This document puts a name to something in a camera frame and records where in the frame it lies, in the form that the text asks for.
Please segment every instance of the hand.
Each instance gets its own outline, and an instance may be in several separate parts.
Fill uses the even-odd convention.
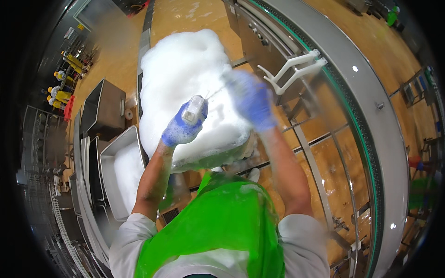
[[[207,118],[209,103],[207,100],[204,101],[200,111],[198,111],[198,120],[195,124],[190,124],[182,119],[182,112],[189,107],[190,102],[188,101],[181,106],[162,133],[161,140],[167,147],[171,148],[179,144],[190,143],[202,130],[202,123]]]
[[[272,129],[277,125],[271,111],[272,91],[264,82],[242,70],[226,72],[223,79],[236,110],[257,132]]]

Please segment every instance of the sign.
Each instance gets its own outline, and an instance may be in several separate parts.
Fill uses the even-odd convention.
[[[69,38],[71,37],[71,35],[72,35],[73,33],[74,33],[74,28],[73,28],[73,27],[70,27],[70,28],[68,29],[68,31],[66,32],[65,36],[63,36],[63,38],[69,40]]]

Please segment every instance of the white boot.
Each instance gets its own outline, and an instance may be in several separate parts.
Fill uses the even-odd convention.
[[[258,182],[259,180],[259,169],[258,168],[253,168],[249,175],[247,176],[247,178],[253,182]]]

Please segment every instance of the white long-sleeve shirt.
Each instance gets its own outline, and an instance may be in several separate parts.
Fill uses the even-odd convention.
[[[65,72],[64,72],[63,70],[59,70],[57,73],[58,73],[58,74],[56,75],[56,79],[57,79],[57,81],[62,81],[62,80],[63,80],[63,77],[65,76]]]
[[[283,247],[285,276],[328,278],[326,237],[322,226],[304,214],[291,214],[278,224],[278,240]],[[114,277],[133,278],[145,240],[158,233],[156,224],[135,213],[115,234],[109,251]],[[179,256],[163,265],[154,278],[181,278],[191,274],[211,274],[218,278],[247,278],[248,251],[216,249]]]
[[[52,97],[56,97],[56,95],[57,95],[57,92],[60,90],[60,86],[56,86],[56,87],[53,87],[53,89],[51,90],[51,96]]]

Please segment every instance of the conveyor belt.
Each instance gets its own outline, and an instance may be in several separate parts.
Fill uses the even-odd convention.
[[[302,1],[238,1],[259,8],[293,36],[303,51],[319,49],[324,73],[343,103],[368,176],[373,238],[368,276],[381,277],[400,244],[406,216],[409,169],[401,129],[391,101],[368,60],[328,18]],[[379,110],[376,103],[384,102]],[[396,229],[390,229],[396,223]]]

